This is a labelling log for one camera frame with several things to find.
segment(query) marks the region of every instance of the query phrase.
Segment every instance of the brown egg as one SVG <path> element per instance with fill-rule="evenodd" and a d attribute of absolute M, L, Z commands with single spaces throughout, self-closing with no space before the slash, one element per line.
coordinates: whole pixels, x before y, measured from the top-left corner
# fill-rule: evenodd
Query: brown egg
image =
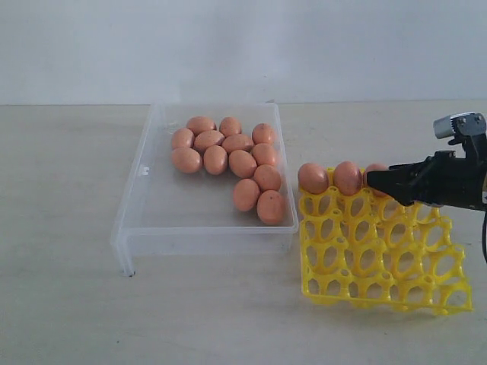
<path fill-rule="evenodd" d="M 174 149 L 179 147 L 189 147 L 193 146 L 195 141 L 195 135 L 188 128 L 179 128 L 177 131 L 174 132 L 173 137 L 170 141 L 171 147 Z"/>
<path fill-rule="evenodd" d="M 362 185 L 360 168 L 351 161 L 339 163 L 333 172 L 333 185 L 343 195 L 354 195 L 358 193 Z"/>
<path fill-rule="evenodd" d="M 242 133 L 242 125 L 237 118 L 233 116 L 227 116 L 223 118 L 220 122 L 220 132 L 223 133 L 225 137 L 230 137 L 231 135 L 239 135 Z"/>
<path fill-rule="evenodd" d="M 255 159 L 244 150 L 233 151 L 228 158 L 228 164 L 232 173 L 241 179 L 252 177 L 257 168 Z"/>
<path fill-rule="evenodd" d="M 257 215 L 265 224 L 281 223 L 284 220 L 285 210 L 284 197 L 274 190 L 263 192 L 257 201 Z"/>
<path fill-rule="evenodd" d="M 272 165 L 260 165 L 257 167 L 256 172 L 253 173 L 253 179 L 263 192 L 266 190 L 278 192 L 282 184 L 281 174 Z"/>
<path fill-rule="evenodd" d="M 236 150 L 250 151 L 253 147 L 252 138 L 248 135 L 239 134 L 226 137 L 221 146 L 230 154 Z"/>
<path fill-rule="evenodd" d="M 222 146 L 210 146 L 203 155 L 203 164 L 211 175 L 220 175 L 228 166 L 227 151 Z"/>
<path fill-rule="evenodd" d="M 321 194 L 328 189 L 326 169 L 318 163 L 305 163 L 298 171 L 299 186 L 311 194 Z"/>
<path fill-rule="evenodd" d="M 256 159 L 258 165 L 277 166 L 277 151 L 273 146 L 267 143 L 259 143 L 252 148 L 252 156 Z"/>
<path fill-rule="evenodd" d="M 201 132 L 195 138 L 194 148 L 198 152 L 203 153 L 208 147 L 215 145 L 219 146 L 223 142 L 224 138 L 225 136 L 219 131 Z"/>
<path fill-rule="evenodd" d="M 216 130 L 216 124 L 213 119 L 207 116 L 194 116 L 186 124 L 188 129 L 191 129 L 195 135 L 200 133 Z"/>
<path fill-rule="evenodd" d="M 173 150 L 171 160 L 182 173 L 195 173 L 203 166 L 200 154 L 189 147 L 179 147 Z"/>
<path fill-rule="evenodd" d="M 267 143 L 273 144 L 275 141 L 275 132 L 271 125 L 267 123 L 260 123 L 252 131 L 253 143 Z"/>
<path fill-rule="evenodd" d="M 363 177 L 362 182 L 364 183 L 364 186 L 368 186 L 367 185 L 367 173 L 369 171 L 385 171 L 388 169 L 389 169 L 389 167 L 387 167 L 386 165 L 384 165 L 382 163 L 372 163 L 372 164 L 368 165 L 367 168 L 365 169 L 363 175 L 362 175 L 362 177 Z M 380 196 L 380 197 L 387 196 L 387 194 L 385 192 L 381 192 L 381 191 L 376 190 L 376 189 L 372 189 L 372 192 L 376 196 Z"/>
<path fill-rule="evenodd" d="M 260 190 L 257 183 L 251 179 L 237 182 L 234 188 L 234 205 L 239 211 L 249 211 L 256 206 Z"/>

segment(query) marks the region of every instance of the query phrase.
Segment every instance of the table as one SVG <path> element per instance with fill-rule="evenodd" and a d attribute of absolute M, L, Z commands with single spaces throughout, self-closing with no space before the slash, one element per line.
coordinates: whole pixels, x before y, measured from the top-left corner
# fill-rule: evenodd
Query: table
<path fill-rule="evenodd" d="M 280 106 L 293 183 L 316 161 L 423 160 L 433 120 L 482 100 Z M 475 311 L 312 305 L 289 254 L 151 257 L 118 271 L 110 230 L 147 106 L 0 106 L 2 364 L 478 364 L 487 355 L 482 213 L 447 208 Z"/>

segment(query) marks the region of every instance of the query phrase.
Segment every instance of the yellow egg tray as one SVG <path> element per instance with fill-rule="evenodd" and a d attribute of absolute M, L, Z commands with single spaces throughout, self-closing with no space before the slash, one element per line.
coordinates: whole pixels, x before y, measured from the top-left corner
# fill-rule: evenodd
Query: yellow egg tray
<path fill-rule="evenodd" d="M 333 169 L 328 175 L 333 184 Z M 404 207 L 368 188 L 353 196 L 335 186 L 300 192 L 302 291 L 313 303 L 435 315 L 473 310 L 465 252 L 451 242 L 452 221 L 439 208 Z"/>

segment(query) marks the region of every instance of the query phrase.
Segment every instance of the black cable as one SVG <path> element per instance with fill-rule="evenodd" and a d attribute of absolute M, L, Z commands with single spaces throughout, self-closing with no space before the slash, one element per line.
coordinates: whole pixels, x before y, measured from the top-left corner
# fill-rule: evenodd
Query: black cable
<path fill-rule="evenodd" d="M 487 262 L 487 211 L 484 215 L 484 224 L 482 225 L 482 252 L 484 254 L 485 262 Z"/>

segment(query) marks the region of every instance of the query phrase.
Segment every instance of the yellow plastic egg crate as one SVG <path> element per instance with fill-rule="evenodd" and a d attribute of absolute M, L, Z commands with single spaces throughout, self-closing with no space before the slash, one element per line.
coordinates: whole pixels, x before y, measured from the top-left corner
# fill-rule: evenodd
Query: yellow plastic egg crate
<path fill-rule="evenodd" d="M 450 241 L 451 219 L 438 208 L 403 207 L 367 188 L 353 196 L 335 186 L 300 191 L 302 291 L 313 303 L 436 315 L 473 309 L 463 247 Z"/>

